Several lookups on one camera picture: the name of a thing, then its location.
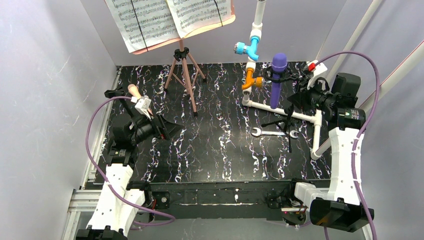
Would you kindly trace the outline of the black round-base mic stand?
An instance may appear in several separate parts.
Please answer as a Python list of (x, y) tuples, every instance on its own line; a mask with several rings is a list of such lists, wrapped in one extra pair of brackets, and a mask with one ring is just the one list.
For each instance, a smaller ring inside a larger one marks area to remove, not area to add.
[[(122, 86), (119, 86), (115, 89), (106, 90), (104, 92), (104, 96), (108, 99), (111, 99), (112, 97), (127, 97), (128, 93)], [(114, 101), (114, 103), (112, 103), (109, 121), (111, 122), (120, 115), (126, 115), (129, 117), (132, 123), (134, 122), (134, 113), (130, 108), (129, 101), (126, 99), (117, 99)]]

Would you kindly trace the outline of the black tripod mic stand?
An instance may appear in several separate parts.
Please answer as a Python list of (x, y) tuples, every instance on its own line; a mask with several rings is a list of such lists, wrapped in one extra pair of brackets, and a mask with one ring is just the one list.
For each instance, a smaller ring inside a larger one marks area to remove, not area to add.
[[(264, 71), (263, 71), (263, 77), (267, 80), (267, 81), (271, 81), (272, 82), (272, 66), (267, 67)], [(288, 82), (288, 81), (298, 81), (299, 79), (302, 79), (302, 75), (293, 73), (293, 71), (290, 68), (286, 67), (286, 70), (284, 71), (282, 78), (280, 78), (280, 80), (282, 81), (282, 83)], [(268, 122), (268, 123), (263, 123), (261, 124), (261, 127), (267, 127), (269, 125), (276, 125), (281, 132), (285, 132), (288, 133), (289, 131), (291, 131), (291, 127), (294, 125), (293, 121), (292, 121), (292, 116), (294, 114), (294, 105), (291, 104), (288, 108), (284, 109), (287, 113), (286, 116), (283, 116), (280, 120), (276, 120), (276, 121), (272, 121), (272, 122)], [(288, 138), (288, 152), (292, 153), (292, 146), (291, 146), (291, 137), (287, 137)]]

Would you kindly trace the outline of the purple microphone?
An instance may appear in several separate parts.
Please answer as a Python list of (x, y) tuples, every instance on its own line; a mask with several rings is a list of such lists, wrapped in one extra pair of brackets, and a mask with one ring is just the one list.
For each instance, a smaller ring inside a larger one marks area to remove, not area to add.
[(280, 102), (281, 96), (281, 87), (282, 78), (284, 71), (287, 68), (287, 56), (285, 53), (276, 53), (271, 62), (271, 97), (270, 97), (270, 107), (271, 109), (276, 109)]

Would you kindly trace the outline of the pink microphone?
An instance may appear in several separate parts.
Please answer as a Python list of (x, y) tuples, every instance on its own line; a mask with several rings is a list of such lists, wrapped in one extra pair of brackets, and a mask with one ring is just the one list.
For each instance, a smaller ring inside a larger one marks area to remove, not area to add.
[(127, 87), (127, 89), (128, 89), (128, 92), (132, 95), (132, 97), (137, 97), (138, 99), (139, 99), (140, 97), (148, 97), (148, 96), (143, 96), (143, 95), (141, 95), (141, 93), (140, 93), (140, 91), (139, 91), (138, 87), (137, 87), (136, 85), (134, 85), (134, 84), (130, 84), (130, 85)]

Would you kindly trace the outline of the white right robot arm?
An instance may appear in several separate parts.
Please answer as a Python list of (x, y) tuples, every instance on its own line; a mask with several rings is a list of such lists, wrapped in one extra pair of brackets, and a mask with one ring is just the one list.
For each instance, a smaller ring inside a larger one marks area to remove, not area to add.
[(288, 101), (302, 110), (316, 109), (324, 113), (328, 123), (331, 145), (331, 175), (327, 193), (310, 181), (292, 179), (285, 199), (306, 208), (313, 225), (353, 233), (369, 223), (366, 207), (356, 185), (360, 183), (360, 154), (362, 136), (358, 136), (366, 122), (366, 113), (356, 108), (361, 78), (350, 73), (338, 73), (332, 88), (318, 83), (300, 89)]

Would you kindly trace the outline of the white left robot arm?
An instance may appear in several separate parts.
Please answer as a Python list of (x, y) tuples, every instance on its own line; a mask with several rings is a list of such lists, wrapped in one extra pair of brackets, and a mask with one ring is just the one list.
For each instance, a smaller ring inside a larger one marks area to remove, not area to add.
[(181, 124), (161, 114), (121, 114), (111, 124), (104, 184), (91, 219), (76, 233), (77, 240), (126, 240), (138, 210), (148, 197), (145, 183), (131, 181), (137, 162), (138, 145), (153, 137), (170, 140), (182, 130)]

